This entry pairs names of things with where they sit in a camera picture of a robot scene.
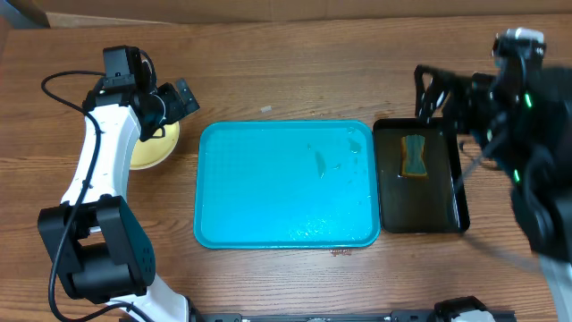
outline wood grain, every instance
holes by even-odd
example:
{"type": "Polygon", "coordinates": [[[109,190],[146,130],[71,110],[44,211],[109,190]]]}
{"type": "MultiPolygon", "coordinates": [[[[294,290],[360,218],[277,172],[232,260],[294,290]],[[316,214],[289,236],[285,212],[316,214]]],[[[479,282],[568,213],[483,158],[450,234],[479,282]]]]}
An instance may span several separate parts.
{"type": "MultiPolygon", "coordinates": [[[[128,193],[154,244],[157,271],[202,312],[384,312],[473,294],[491,308],[515,310],[521,321],[555,320],[540,275],[488,257],[455,235],[382,233],[350,256],[214,251],[193,236],[198,140],[208,124],[359,119],[371,126],[383,117],[410,117],[417,64],[495,72],[494,34],[523,25],[545,32],[547,64],[572,63],[569,15],[11,31],[0,88],[0,317],[52,319],[50,260],[36,221],[39,210],[57,205],[67,189],[84,136],[81,116],[46,97],[39,83],[64,70],[103,71],[101,50],[127,44],[152,56],[160,81],[185,77],[202,106],[182,122],[170,157],[131,172],[128,193]],[[263,106],[272,111],[262,114],[263,106]]],[[[95,81],[69,76],[48,87],[79,103],[95,81]]],[[[474,145],[467,150],[477,153],[474,145]]],[[[478,169],[466,187],[469,233],[530,257],[510,209],[509,180],[478,169]]],[[[67,315],[94,310],[63,292],[57,300],[67,315]]]]}

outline yellow bowl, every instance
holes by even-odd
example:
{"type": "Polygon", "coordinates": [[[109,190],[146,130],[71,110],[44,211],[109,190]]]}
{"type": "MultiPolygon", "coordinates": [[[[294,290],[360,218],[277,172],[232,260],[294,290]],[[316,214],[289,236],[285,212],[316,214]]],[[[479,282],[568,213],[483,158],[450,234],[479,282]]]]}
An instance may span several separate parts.
{"type": "MultiPolygon", "coordinates": [[[[165,125],[164,138],[149,139],[145,142],[137,140],[131,156],[130,170],[142,170],[160,164],[175,149],[180,132],[181,128],[177,122],[165,125]]],[[[160,136],[161,130],[157,130],[154,135],[160,136]]]]}

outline blue plastic tray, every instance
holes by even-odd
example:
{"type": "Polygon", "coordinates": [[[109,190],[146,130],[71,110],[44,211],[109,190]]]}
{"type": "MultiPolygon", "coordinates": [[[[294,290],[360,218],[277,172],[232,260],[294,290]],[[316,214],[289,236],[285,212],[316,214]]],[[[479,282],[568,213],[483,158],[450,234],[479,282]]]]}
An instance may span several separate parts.
{"type": "Polygon", "coordinates": [[[210,125],[194,230],[210,249],[370,245],[381,230],[371,131],[359,121],[210,125]]]}

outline black tray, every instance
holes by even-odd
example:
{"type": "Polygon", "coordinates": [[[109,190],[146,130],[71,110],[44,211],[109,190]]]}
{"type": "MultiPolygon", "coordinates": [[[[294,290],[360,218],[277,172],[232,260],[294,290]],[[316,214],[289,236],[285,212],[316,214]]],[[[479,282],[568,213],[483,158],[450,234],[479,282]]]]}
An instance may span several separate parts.
{"type": "Polygon", "coordinates": [[[389,233],[462,233],[470,226],[465,187],[453,195],[461,175],[457,135],[440,130],[442,120],[382,119],[374,124],[374,148],[382,229],[389,233]],[[399,176],[400,138],[425,137],[426,178],[399,176]]]}

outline wooden table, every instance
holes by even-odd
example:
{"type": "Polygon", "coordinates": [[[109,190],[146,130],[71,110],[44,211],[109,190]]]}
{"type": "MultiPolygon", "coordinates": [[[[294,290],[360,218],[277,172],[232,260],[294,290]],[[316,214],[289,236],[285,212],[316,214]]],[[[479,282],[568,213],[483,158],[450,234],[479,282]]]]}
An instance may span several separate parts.
{"type": "MultiPolygon", "coordinates": [[[[518,26],[545,32],[547,64],[571,63],[569,15],[11,31],[0,88],[0,317],[52,319],[51,264],[36,222],[39,210],[56,206],[67,190],[84,137],[81,116],[45,96],[39,83],[65,70],[103,71],[101,50],[126,44],[152,56],[159,81],[185,77],[202,106],[182,122],[167,160],[130,174],[128,194],[160,276],[202,312],[372,313],[431,308],[472,294],[491,308],[515,310],[521,321],[555,320],[541,275],[486,256],[456,235],[382,233],[372,246],[339,256],[214,251],[193,236],[198,139],[208,124],[359,119],[371,126],[379,118],[411,117],[417,64],[496,72],[494,35],[518,26]],[[272,111],[261,113],[264,106],[272,111]]],[[[80,103],[95,81],[68,76],[49,88],[80,103]]],[[[510,209],[509,181],[481,168],[466,187],[470,234],[530,257],[510,209]]],[[[69,316],[94,310],[59,286],[57,301],[69,316]]]]}

